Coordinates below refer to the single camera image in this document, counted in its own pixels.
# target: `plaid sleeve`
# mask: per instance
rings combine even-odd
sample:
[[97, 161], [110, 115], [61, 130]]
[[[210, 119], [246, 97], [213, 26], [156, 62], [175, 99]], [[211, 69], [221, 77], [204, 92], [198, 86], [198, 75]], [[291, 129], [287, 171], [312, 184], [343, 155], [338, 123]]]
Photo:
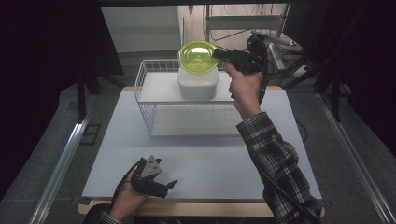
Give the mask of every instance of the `plaid sleeve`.
[[[245, 119], [236, 128], [241, 133], [250, 156], [259, 159], [255, 165], [260, 176], [264, 175], [262, 172], [270, 176], [294, 201], [319, 217], [321, 204], [309, 192], [309, 184], [297, 166], [297, 153], [291, 144], [283, 141], [268, 115], [262, 112]], [[272, 189], [264, 178], [262, 182], [265, 186], [263, 198], [273, 211], [276, 223], [310, 223], [293, 204]]]
[[99, 222], [97, 224], [122, 224], [122, 222], [111, 217], [108, 213], [102, 212]]

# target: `yellow-green bowl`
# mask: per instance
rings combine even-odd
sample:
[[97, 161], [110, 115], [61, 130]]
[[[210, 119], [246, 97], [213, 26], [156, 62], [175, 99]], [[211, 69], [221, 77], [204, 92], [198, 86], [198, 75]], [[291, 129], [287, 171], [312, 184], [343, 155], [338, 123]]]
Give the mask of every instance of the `yellow-green bowl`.
[[208, 73], [219, 62], [219, 59], [212, 57], [215, 48], [206, 41], [192, 41], [178, 51], [180, 65], [190, 73]]

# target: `person's left hand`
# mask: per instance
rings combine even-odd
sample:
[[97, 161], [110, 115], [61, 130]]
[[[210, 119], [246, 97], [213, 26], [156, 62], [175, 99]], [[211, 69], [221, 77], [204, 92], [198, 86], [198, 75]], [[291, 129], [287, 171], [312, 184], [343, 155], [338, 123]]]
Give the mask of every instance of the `person's left hand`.
[[147, 194], [139, 194], [132, 187], [130, 182], [132, 179], [132, 171], [125, 180], [125, 183], [120, 188], [119, 196], [113, 204], [110, 215], [116, 220], [122, 221], [132, 213], [147, 199]]

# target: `white tabletop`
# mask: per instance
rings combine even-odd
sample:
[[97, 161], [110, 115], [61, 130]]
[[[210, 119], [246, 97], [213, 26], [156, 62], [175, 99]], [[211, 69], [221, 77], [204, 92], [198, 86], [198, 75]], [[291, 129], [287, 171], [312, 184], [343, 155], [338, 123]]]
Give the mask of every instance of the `white tabletop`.
[[[321, 199], [285, 91], [267, 91], [262, 109], [283, 139], [296, 148], [311, 193]], [[163, 172], [155, 179], [157, 182], [177, 180], [167, 199], [262, 199], [263, 184], [240, 136], [150, 137], [134, 91], [120, 95], [82, 196], [112, 197], [124, 173], [149, 155], [163, 160]]]

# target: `white wire basket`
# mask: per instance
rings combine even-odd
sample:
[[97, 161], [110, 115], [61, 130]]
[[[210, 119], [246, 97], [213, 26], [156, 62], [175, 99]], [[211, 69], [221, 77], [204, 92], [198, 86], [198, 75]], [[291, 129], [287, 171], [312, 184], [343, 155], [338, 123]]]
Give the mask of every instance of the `white wire basket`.
[[218, 64], [219, 84], [210, 100], [181, 97], [177, 84], [179, 61], [144, 60], [134, 95], [151, 136], [238, 135], [241, 121], [228, 92], [231, 79]]

